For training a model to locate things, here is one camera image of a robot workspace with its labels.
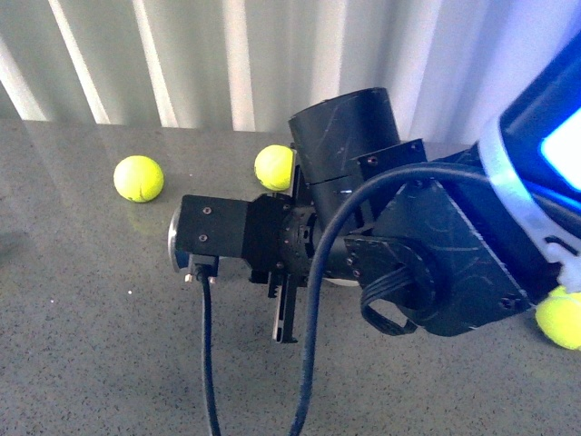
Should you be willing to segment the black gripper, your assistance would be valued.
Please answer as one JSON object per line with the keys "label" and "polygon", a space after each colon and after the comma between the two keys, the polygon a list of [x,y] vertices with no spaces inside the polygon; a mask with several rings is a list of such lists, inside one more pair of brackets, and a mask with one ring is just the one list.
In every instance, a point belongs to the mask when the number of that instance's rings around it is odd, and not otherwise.
{"label": "black gripper", "polygon": [[304,175],[294,153],[290,188],[267,189],[251,202],[251,254],[259,264],[251,268],[251,282],[266,284],[275,304],[272,339],[295,343],[293,325],[297,290],[306,285],[314,254],[316,213]]}

